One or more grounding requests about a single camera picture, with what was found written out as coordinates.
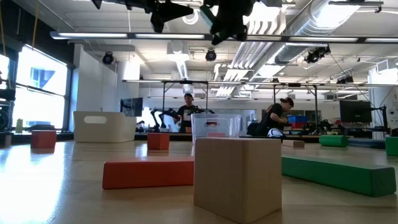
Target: security camera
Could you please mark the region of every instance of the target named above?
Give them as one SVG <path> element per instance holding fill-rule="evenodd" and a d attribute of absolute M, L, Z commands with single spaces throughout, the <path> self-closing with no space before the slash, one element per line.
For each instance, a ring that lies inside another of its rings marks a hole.
<path fill-rule="evenodd" d="M 214 51 L 214 49 L 208 49 L 207 54 L 206 54 L 206 61 L 208 62 L 214 62 L 217 58 L 217 54 Z"/>
<path fill-rule="evenodd" d="M 102 58 L 102 62 L 104 65 L 112 65 L 116 61 L 116 58 L 113 57 L 113 52 L 106 52 L 105 56 Z"/>

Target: black cap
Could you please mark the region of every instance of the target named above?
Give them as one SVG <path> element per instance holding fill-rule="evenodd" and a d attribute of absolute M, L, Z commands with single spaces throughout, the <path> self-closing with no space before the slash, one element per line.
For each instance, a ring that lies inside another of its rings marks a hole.
<path fill-rule="evenodd" d="M 193 96 L 192 96 L 192 94 L 191 93 L 186 93 L 185 95 L 184 95 L 184 98 L 185 97 L 190 97 L 190 98 L 192 98 L 193 99 Z"/>
<path fill-rule="evenodd" d="M 292 107 L 294 107 L 294 102 L 293 102 L 293 100 L 290 98 L 290 97 L 286 97 L 286 98 L 281 98 L 280 99 L 280 102 L 282 102 L 282 103 L 288 103 L 288 104 L 290 104 Z"/>

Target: computer monitor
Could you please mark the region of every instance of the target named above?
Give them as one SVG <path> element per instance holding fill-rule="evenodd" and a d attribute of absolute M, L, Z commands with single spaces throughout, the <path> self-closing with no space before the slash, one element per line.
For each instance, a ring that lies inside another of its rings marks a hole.
<path fill-rule="evenodd" d="M 120 112 L 125 116 L 141 117 L 142 116 L 142 98 L 124 99 L 120 101 Z"/>
<path fill-rule="evenodd" d="M 371 102 L 341 100 L 340 117 L 343 123 L 371 123 Z"/>

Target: ceiling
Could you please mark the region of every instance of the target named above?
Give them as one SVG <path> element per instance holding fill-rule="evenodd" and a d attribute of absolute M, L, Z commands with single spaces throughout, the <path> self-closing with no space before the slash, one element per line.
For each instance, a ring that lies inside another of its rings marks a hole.
<path fill-rule="evenodd" d="M 30 13 L 34 12 L 35 1 L 14 0 Z M 149 22 L 150 15 L 142 9 L 134 8 L 131 12 L 125 6 L 118 4 L 103 4 L 101 10 L 97 10 L 89 0 L 40 0 L 39 17 L 55 30 L 62 32 L 153 32 Z M 299 13 L 309 0 L 295 0 L 296 6 L 287 10 L 287 22 L 295 14 Z M 376 7 L 362 7 L 354 13 L 342 26 L 337 28 L 335 35 L 387 35 L 397 36 L 398 26 L 398 1 L 384 0 L 383 11 L 373 13 Z M 164 32 L 174 33 L 208 33 L 208 27 L 202 18 L 194 25 L 188 25 L 181 18 L 166 23 Z M 105 45 L 133 45 L 136 52 L 142 57 L 145 65 L 142 71 L 146 77 L 158 73 L 170 73 L 176 70 L 176 64 L 167 60 L 166 40 L 98 40 L 91 41 L 93 47 Z M 189 70 L 212 71 L 216 63 L 230 63 L 234 58 L 240 43 L 223 42 L 215 47 L 217 53 L 216 62 L 206 62 L 205 54 L 211 43 L 204 41 L 187 41 L 190 49 L 190 59 L 187 62 Z M 352 68 L 355 82 L 366 82 L 368 68 L 374 66 L 384 57 L 398 55 L 396 45 L 358 45 L 358 44 L 331 44 L 332 55 L 343 69 Z M 129 52 L 115 53 L 119 60 L 128 60 Z M 341 68 L 330 56 L 322 59 L 317 64 L 308 66 L 299 57 L 292 64 L 283 69 L 281 82 L 313 81 L 324 82 L 332 75 L 339 74 Z"/>

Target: window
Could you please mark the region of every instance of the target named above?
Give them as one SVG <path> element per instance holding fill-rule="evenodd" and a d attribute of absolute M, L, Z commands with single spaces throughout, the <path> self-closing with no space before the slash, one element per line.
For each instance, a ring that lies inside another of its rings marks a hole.
<path fill-rule="evenodd" d="M 24 47 L 19 53 L 16 80 L 12 125 L 16 126 L 17 120 L 23 119 L 24 127 L 51 124 L 57 129 L 64 128 L 67 66 Z"/>
<path fill-rule="evenodd" d="M 7 57 L 0 55 L 0 72 L 2 80 L 8 80 L 9 63 L 10 60 Z M 5 90 L 6 88 L 7 88 L 6 82 L 0 84 L 0 89 Z"/>

